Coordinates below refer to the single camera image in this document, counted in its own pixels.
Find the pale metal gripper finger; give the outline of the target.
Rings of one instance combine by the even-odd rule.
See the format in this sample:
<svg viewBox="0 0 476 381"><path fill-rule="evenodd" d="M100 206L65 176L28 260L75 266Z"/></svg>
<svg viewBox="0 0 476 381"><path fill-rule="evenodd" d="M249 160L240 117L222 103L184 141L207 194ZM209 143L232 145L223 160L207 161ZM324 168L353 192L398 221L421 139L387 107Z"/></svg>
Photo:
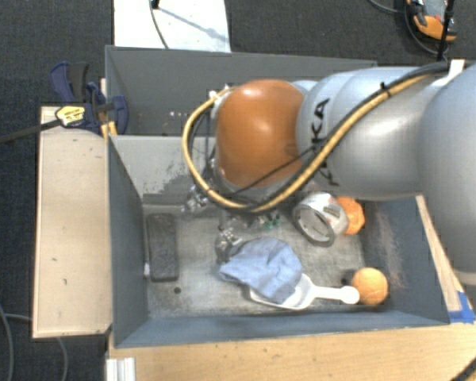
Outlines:
<svg viewBox="0 0 476 381"><path fill-rule="evenodd" d="M219 233L214 245L214 251L219 264L228 263L241 249L241 237L232 229L219 228Z"/></svg>
<svg viewBox="0 0 476 381"><path fill-rule="evenodd" d="M209 199L199 187L192 186L187 194L185 209L192 214L201 213L209 205Z"/></svg>

